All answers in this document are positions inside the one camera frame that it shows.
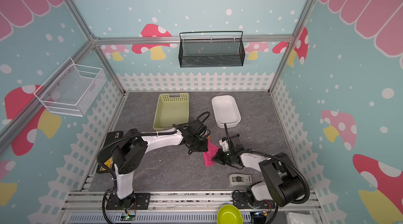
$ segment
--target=yellow-green bowl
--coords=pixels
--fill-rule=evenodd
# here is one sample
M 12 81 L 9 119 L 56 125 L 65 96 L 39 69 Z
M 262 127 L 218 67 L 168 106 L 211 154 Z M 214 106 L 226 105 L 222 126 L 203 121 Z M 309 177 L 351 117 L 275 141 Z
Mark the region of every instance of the yellow-green bowl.
M 217 214 L 217 224 L 242 224 L 241 212 L 233 205 L 224 205 Z

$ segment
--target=green plastic basket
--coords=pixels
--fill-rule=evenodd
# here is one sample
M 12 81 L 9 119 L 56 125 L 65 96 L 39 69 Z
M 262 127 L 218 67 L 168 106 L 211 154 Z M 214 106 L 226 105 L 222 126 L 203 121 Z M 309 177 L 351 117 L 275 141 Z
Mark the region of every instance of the green plastic basket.
M 173 124 L 189 122 L 189 93 L 160 94 L 153 129 L 163 131 Z

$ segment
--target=wall-mounted basket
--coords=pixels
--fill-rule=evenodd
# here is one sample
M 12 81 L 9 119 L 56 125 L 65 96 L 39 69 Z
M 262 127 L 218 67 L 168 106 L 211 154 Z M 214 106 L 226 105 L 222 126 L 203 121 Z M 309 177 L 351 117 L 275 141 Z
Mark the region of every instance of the wall-mounted basket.
M 72 61 L 49 85 L 45 83 L 55 75 L 51 75 L 34 95 L 55 114 L 84 116 L 103 85 L 106 76 L 102 68 L 77 65 Z
M 242 31 L 180 33 L 182 68 L 243 66 Z

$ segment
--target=white wire basket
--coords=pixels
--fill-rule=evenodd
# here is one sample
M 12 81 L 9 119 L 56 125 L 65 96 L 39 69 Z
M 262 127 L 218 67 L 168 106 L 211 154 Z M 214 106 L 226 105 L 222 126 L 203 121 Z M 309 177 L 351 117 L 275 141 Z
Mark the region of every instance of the white wire basket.
M 102 68 L 77 65 L 69 60 L 72 64 L 42 90 L 54 74 L 51 75 L 34 95 L 51 113 L 84 116 L 105 85 L 106 76 Z

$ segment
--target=yellow warning label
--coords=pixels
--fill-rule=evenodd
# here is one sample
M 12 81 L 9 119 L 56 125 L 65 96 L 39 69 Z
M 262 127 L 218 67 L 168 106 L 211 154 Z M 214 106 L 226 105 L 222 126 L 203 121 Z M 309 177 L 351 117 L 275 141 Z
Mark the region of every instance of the yellow warning label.
M 110 159 L 108 159 L 104 164 L 112 169 L 112 165 L 113 165 L 112 157 L 110 157 Z

